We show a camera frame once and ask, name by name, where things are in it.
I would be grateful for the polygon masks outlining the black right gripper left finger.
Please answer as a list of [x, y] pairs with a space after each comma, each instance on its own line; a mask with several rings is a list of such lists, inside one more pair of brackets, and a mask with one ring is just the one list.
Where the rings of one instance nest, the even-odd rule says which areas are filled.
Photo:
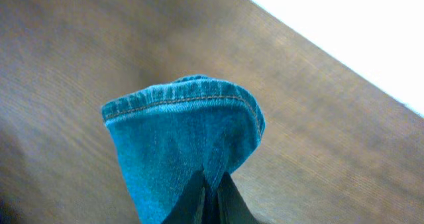
[[195, 171], [162, 224], [202, 224], [205, 186], [204, 171]]

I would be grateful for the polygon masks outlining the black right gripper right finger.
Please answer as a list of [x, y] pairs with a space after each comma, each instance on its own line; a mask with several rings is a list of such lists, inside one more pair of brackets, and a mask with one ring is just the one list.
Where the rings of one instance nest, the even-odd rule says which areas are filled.
[[250, 212], [228, 172], [221, 179], [217, 199], [220, 224], [260, 224]]

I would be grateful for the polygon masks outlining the blue denim jeans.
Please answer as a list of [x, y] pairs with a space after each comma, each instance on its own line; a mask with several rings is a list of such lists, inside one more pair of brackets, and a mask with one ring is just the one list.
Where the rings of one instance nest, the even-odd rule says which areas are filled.
[[260, 144], [265, 120], [243, 87], [197, 75], [102, 106], [142, 223], [162, 223], [195, 171], [205, 175], [202, 223], [220, 223], [217, 189]]

